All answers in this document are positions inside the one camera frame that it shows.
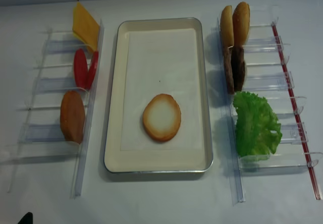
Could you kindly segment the red tomato slice rear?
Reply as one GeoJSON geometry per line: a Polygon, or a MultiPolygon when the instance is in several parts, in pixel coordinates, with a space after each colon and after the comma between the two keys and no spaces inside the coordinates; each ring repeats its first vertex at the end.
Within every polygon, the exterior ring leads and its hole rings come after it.
{"type": "Polygon", "coordinates": [[[99,56],[98,51],[95,51],[92,55],[91,64],[90,64],[90,68],[88,70],[88,77],[87,77],[87,81],[86,81],[86,89],[87,90],[90,90],[92,83],[94,81],[94,78],[95,78],[97,65],[98,65],[98,56],[99,56]]]}

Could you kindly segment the red tomato slice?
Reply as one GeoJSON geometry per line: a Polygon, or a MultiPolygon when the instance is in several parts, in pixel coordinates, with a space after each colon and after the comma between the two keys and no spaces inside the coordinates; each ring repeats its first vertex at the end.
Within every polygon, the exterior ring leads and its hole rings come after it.
{"type": "Polygon", "coordinates": [[[94,81],[94,78],[95,78],[97,65],[98,65],[98,56],[99,56],[98,51],[95,51],[92,55],[91,64],[90,64],[90,68],[88,70],[88,77],[87,77],[87,81],[86,81],[86,89],[87,90],[90,90],[92,83],[94,81]]]}
{"type": "Polygon", "coordinates": [[[86,90],[88,66],[84,50],[81,48],[76,50],[74,55],[73,73],[76,86],[86,90]]]}

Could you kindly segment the brown meat patty left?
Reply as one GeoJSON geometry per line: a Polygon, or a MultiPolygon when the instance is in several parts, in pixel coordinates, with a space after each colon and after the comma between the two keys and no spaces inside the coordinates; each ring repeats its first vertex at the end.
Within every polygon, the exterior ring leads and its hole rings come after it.
{"type": "Polygon", "coordinates": [[[231,55],[232,55],[232,46],[225,47],[223,49],[224,53],[224,71],[226,75],[226,83],[227,83],[227,91],[230,95],[233,95],[234,90],[234,80],[232,73],[232,65],[231,65],[231,55]]]}

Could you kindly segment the red tomato slice front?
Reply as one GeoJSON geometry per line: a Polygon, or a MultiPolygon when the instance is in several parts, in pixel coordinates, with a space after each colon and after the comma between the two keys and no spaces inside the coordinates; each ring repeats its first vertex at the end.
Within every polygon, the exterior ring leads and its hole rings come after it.
{"type": "Polygon", "coordinates": [[[76,50],[74,55],[73,73],[76,86],[86,90],[88,66],[84,50],[81,48],[76,50]]]}

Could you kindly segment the dark meat patty right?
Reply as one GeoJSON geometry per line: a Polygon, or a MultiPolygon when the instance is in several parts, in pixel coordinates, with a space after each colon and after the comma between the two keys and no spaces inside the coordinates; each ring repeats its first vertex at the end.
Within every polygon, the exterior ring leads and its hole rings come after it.
{"type": "Polygon", "coordinates": [[[231,52],[231,67],[235,92],[241,91],[245,82],[246,64],[244,49],[241,46],[233,46],[231,52]]]}

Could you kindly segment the green lettuce leaf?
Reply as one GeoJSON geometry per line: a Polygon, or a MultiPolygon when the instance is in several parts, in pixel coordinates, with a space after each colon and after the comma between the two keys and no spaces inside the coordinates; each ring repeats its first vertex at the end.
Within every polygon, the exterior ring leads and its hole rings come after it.
{"type": "Polygon", "coordinates": [[[265,97],[237,92],[233,99],[237,113],[235,128],[239,157],[249,161],[269,159],[281,142],[281,123],[265,97]]]}

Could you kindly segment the yellow cheese slices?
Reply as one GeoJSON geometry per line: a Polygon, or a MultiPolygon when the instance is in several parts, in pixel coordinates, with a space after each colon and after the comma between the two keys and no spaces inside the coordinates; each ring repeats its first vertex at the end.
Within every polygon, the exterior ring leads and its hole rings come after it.
{"type": "Polygon", "coordinates": [[[97,51],[100,26],[80,2],[77,2],[73,9],[72,30],[90,53],[97,51]]]}

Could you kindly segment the cream metal tray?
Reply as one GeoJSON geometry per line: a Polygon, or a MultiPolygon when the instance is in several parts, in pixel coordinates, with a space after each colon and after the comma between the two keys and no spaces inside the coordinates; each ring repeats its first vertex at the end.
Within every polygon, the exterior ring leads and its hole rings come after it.
{"type": "Polygon", "coordinates": [[[118,27],[104,150],[112,173],[202,173],[213,162],[201,22],[196,18],[125,21],[118,27]],[[179,105],[169,141],[144,129],[143,112],[159,94],[179,105]]]}

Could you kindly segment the brown bun half left rack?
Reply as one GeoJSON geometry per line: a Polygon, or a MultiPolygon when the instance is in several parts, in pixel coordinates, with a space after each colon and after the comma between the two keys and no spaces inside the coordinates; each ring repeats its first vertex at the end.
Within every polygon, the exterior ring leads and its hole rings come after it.
{"type": "Polygon", "coordinates": [[[64,94],[60,108],[60,128],[66,141],[82,143],[85,108],[80,94],[69,90],[64,94]]]}

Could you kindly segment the yellow bun half left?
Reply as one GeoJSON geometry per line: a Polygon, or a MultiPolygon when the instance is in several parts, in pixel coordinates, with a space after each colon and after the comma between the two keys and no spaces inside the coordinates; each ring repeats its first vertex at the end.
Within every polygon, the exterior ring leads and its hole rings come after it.
{"type": "Polygon", "coordinates": [[[225,6],[221,13],[220,31],[223,47],[234,45],[234,31],[232,20],[232,6],[225,6]]]}

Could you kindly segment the clear acrylic right rack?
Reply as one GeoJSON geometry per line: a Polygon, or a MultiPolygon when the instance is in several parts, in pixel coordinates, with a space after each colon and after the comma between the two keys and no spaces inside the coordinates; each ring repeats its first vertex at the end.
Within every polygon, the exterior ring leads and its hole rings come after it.
{"type": "MultiPolygon", "coordinates": [[[[226,91],[223,92],[225,103],[224,116],[228,123],[229,133],[228,148],[230,153],[228,155],[228,171],[235,202],[245,201],[245,192],[242,184],[244,176],[286,175],[309,172],[301,145],[302,142],[306,142],[308,145],[307,132],[305,139],[301,140],[298,131],[299,125],[296,123],[288,93],[288,88],[293,87],[294,91],[293,77],[292,85],[290,86],[286,82],[286,75],[283,72],[279,57],[279,49],[271,27],[272,22],[275,22],[277,27],[279,19],[277,7],[251,6],[250,11],[249,35],[243,46],[246,75],[242,90],[255,93],[268,100],[269,105],[281,123],[282,138],[275,154],[271,154],[267,160],[249,161],[247,156],[239,157],[235,134],[238,116],[233,107],[234,97],[226,91]]],[[[289,44],[283,43],[282,49],[288,64],[290,58],[289,44]]],[[[295,93],[294,95],[301,117],[306,104],[306,97],[297,96],[295,93]]],[[[310,150],[309,152],[313,153],[315,169],[317,165],[322,163],[322,153],[311,152],[310,150]]]]}

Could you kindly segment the clear acrylic rack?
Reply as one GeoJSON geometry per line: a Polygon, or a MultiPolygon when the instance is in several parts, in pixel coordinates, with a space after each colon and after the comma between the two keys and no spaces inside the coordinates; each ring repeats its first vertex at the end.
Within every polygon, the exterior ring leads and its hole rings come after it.
{"type": "MultiPolygon", "coordinates": [[[[249,161],[247,156],[239,157],[235,134],[238,116],[233,107],[234,97],[226,91],[223,92],[225,103],[224,116],[228,123],[229,133],[228,148],[230,153],[228,155],[228,171],[235,202],[245,201],[245,192],[242,184],[244,176],[286,175],[309,172],[301,145],[302,142],[306,142],[308,145],[307,132],[305,139],[301,140],[298,131],[299,125],[296,123],[288,93],[288,88],[293,87],[294,91],[293,77],[292,85],[290,86],[286,82],[286,75],[283,72],[279,57],[279,49],[271,27],[272,22],[275,22],[277,27],[279,19],[277,7],[251,6],[250,11],[249,35],[243,46],[246,75],[242,90],[255,93],[268,100],[269,105],[281,123],[282,138],[275,154],[271,154],[267,160],[249,161]]],[[[289,44],[283,43],[282,49],[288,64],[290,58],[289,44]]],[[[306,97],[297,96],[295,93],[294,95],[301,117],[306,104],[306,97]]],[[[322,153],[311,152],[310,150],[309,152],[313,153],[315,169],[317,165],[322,163],[322,153]]]]}
{"type": "Polygon", "coordinates": [[[69,30],[47,28],[41,32],[44,37],[40,56],[32,67],[31,86],[22,104],[17,108],[20,114],[18,139],[1,147],[1,167],[8,175],[12,186],[16,171],[21,164],[75,161],[71,196],[82,193],[85,163],[92,126],[95,95],[103,43],[104,28],[98,35],[98,65],[90,90],[76,86],[73,61],[76,50],[83,49],[88,70],[93,53],[69,30]],[[77,91],[85,108],[85,124],[81,144],[66,141],[60,128],[60,108],[64,94],[77,91]]]}

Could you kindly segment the golden bun half right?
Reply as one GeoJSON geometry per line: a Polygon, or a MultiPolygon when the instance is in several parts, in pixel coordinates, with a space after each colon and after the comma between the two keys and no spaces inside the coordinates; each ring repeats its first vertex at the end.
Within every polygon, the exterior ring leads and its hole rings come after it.
{"type": "Polygon", "coordinates": [[[234,45],[243,46],[247,41],[250,28],[250,7],[247,2],[240,2],[232,15],[234,45]]]}

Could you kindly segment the clear acrylic left rack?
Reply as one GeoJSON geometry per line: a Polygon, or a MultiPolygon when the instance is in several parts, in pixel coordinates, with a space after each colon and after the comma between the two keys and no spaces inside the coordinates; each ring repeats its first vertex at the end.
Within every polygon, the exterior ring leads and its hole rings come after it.
{"type": "Polygon", "coordinates": [[[41,32],[44,37],[40,56],[32,67],[31,86],[22,104],[17,108],[20,114],[18,139],[1,147],[1,167],[8,175],[12,186],[16,171],[21,164],[75,161],[71,196],[82,193],[85,163],[92,126],[95,95],[103,43],[104,28],[98,35],[98,65],[90,90],[76,86],[73,61],[76,50],[83,49],[88,70],[93,53],[69,30],[47,28],[41,32]],[[60,128],[60,108],[64,94],[77,91],[85,108],[85,124],[81,144],[66,141],[60,128]]]}

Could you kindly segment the red strip on right rack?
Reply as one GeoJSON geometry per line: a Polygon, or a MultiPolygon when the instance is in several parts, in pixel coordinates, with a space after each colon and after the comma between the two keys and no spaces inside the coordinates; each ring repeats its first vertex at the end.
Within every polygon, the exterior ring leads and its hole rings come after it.
{"type": "MultiPolygon", "coordinates": [[[[277,44],[278,49],[279,49],[279,57],[280,57],[280,60],[281,60],[281,65],[282,65],[283,72],[286,75],[286,82],[287,82],[288,85],[291,86],[292,85],[292,76],[289,76],[289,74],[288,74],[287,63],[286,63],[284,53],[283,53],[283,49],[282,49],[282,44],[283,43],[281,42],[281,39],[279,37],[277,27],[276,27],[276,23],[272,22],[271,27],[272,27],[272,30],[273,30],[273,34],[274,34],[274,37],[275,37],[276,44],[277,44]]],[[[300,111],[297,109],[298,104],[296,102],[296,97],[295,97],[294,92],[293,92],[293,87],[288,88],[288,93],[289,93],[289,96],[290,96],[290,101],[291,101],[291,105],[292,105],[292,108],[293,108],[293,111],[294,111],[294,117],[295,117],[296,123],[299,125],[299,130],[298,131],[299,131],[301,140],[304,140],[306,130],[305,130],[305,127],[302,125],[302,122],[301,122],[300,111]]],[[[302,142],[301,145],[302,145],[302,148],[303,148],[303,153],[305,154],[305,159],[306,159],[306,162],[307,162],[307,168],[308,168],[308,171],[309,171],[309,175],[310,175],[310,179],[311,179],[311,183],[312,183],[312,187],[313,187],[313,191],[314,191],[314,196],[315,196],[316,200],[322,200],[322,192],[321,192],[319,183],[317,181],[317,178],[316,178],[316,175],[315,175],[315,172],[314,172],[314,163],[313,163],[314,157],[312,157],[313,153],[309,152],[308,145],[307,145],[306,142],[302,142]]]]}

